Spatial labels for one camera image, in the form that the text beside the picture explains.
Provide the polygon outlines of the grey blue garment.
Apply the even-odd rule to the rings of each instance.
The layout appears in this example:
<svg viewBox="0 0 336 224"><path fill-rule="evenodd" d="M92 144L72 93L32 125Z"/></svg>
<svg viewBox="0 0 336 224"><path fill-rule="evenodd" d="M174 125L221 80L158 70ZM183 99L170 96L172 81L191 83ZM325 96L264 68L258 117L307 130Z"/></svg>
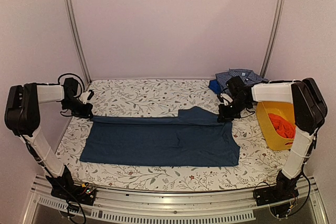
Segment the grey blue garment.
<svg viewBox="0 0 336 224"><path fill-rule="evenodd" d="M240 147L232 123L194 106L175 117L94 116L80 161L160 167L234 167Z"/></svg>

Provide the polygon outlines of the blue checkered button shirt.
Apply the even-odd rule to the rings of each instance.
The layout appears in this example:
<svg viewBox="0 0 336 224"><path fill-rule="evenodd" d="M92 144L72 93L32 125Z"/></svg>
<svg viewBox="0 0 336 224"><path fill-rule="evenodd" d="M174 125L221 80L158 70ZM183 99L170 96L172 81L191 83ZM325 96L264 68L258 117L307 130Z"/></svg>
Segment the blue checkered button shirt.
<svg viewBox="0 0 336 224"><path fill-rule="evenodd" d="M215 77L218 84L223 89L227 89L226 82L233 77L240 77L245 85L267 83L269 81L268 79L261 77L260 75L254 73L253 70L249 69L229 69L225 72L216 73Z"/></svg>

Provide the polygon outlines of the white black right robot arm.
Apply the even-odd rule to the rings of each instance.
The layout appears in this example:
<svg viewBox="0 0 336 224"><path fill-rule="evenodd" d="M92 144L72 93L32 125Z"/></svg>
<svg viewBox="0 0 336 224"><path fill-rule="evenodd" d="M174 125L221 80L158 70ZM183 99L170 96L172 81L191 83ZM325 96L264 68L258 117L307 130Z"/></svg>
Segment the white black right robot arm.
<svg viewBox="0 0 336 224"><path fill-rule="evenodd" d="M297 179L309 159L319 129L328 114L326 102L313 78L292 81L271 81L255 85L245 85L240 77L231 78L227 86L233 100L227 105L219 105L218 122L240 118L240 113L250 108L254 102L288 103L293 106L296 133L290 154L278 178L283 180L271 190L276 201L284 200L291 194L289 182Z"/></svg>

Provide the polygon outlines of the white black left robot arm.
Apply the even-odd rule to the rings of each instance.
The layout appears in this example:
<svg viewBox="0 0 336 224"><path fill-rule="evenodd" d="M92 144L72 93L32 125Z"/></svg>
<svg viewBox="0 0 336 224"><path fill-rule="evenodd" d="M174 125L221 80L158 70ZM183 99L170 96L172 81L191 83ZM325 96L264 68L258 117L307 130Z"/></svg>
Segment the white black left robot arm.
<svg viewBox="0 0 336 224"><path fill-rule="evenodd" d="M57 102L62 111L71 116L90 119L93 117L92 90L85 91L83 84L73 77L63 83L26 83L12 86L9 90L5 108L6 127L25 143L35 162L40 165L50 183L57 186L58 192L67 200L78 195L71 172L52 151L41 129L40 105Z"/></svg>

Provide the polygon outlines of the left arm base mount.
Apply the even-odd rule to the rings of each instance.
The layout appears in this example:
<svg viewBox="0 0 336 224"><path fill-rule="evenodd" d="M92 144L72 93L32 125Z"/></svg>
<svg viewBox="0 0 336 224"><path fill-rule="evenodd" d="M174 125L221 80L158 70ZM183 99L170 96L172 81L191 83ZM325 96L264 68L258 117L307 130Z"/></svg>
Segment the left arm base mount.
<svg viewBox="0 0 336 224"><path fill-rule="evenodd" d="M93 206L97 194L97 189L94 185L88 183L76 185L73 182L63 180L62 178L51 178L49 176L46 178L52 185L52 196L71 202Z"/></svg>

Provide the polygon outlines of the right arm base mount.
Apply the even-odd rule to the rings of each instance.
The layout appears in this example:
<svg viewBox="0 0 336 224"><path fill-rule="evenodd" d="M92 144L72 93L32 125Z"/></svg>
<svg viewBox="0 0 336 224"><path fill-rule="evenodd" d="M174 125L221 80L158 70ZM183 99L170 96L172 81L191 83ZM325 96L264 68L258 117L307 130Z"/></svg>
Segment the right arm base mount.
<svg viewBox="0 0 336 224"><path fill-rule="evenodd" d="M298 196L297 188L281 192L276 186L270 186L267 182L260 182L253 191L257 206L268 205L270 213L277 219L289 217L298 203Z"/></svg>

